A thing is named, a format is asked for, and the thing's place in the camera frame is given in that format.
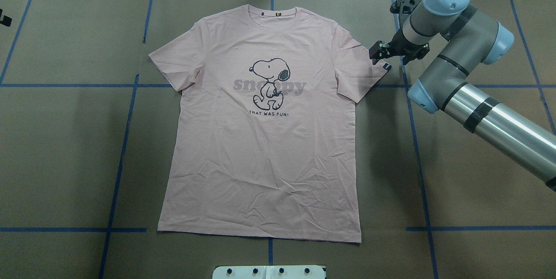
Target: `t-shirt hem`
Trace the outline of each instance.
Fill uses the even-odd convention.
[[[159,223],[158,231],[174,231],[174,232],[188,232],[200,233],[204,235],[219,235],[219,236],[236,236],[236,237],[258,237],[258,238],[278,238],[278,239],[298,239],[298,240],[312,240],[312,241],[330,241],[330,242],[346,242],[346,243],[361,243],[361,233],[346,233],[339,234],[334,232],[296,232],[292,230],[272,230],[272,231],[245,231],[234,230],[229,228],[220,230],[219,228],[211,227],[211,231],[207,228],[200,228],[199,226],[173,226],[164,223]]]

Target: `snoopy text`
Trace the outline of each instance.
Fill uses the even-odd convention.
[[[245,90],[245,91],[255,91],[255,90],[260,90],[262,88],[263,85],[266,84],[266,81],[259,81],[258,83],[256,83],[254,80],[241,80],[241,79],[236,79],[234,81],[234,90]],[[284,93],[284,95],[288,95],[288,93],[294,93],[294,95],[301,95],[301,93],[303,93],[303,89],[305,88],[305,85],[307,83],[292,83],[292,82],[285,82],[285,83],[279,83],[276,82],[274,83],[274,85],[276,85],[276,89],[278,90],[282,90],[282,93]]]

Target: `metal tube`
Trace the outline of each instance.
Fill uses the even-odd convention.
[[[444,111],[543,182],[554,181],[556,136],[498,101],[489,105],[489,99],[494,100],[468,83]]]

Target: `snoopy print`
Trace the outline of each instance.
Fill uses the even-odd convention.
[[[260,95],[253,96],[253,103],[261,110],[278,110],[284,102],[282,91],[276,89],[277,80],[290,79],[290,67],[283,59],[276,57],[270,61],[256,61],[249,71],[262,77],[266,83],[261,87]]]

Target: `dog ear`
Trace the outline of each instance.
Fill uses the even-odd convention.
[[[290,79],[290,70],[284,69],[283,71],[280,72],[280,75],[278,75],[278,80],[286,81],[288,79]]]

